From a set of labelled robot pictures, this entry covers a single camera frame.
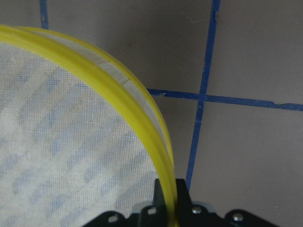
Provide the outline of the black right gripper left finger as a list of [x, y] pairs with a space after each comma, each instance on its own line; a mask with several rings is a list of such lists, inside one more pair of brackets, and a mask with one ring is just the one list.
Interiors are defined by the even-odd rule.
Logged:
[[161, 214], [167, 214], [164, 194], [158, 178], [154, 181], [152, 205], [157, 209], [157, 211], [160, 211]]

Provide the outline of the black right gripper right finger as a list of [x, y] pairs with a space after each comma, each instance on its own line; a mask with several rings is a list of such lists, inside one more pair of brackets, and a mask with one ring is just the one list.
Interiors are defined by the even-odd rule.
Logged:
[[190, 213], [192, 201], [184, 179], [176, 179], [177, 213]]

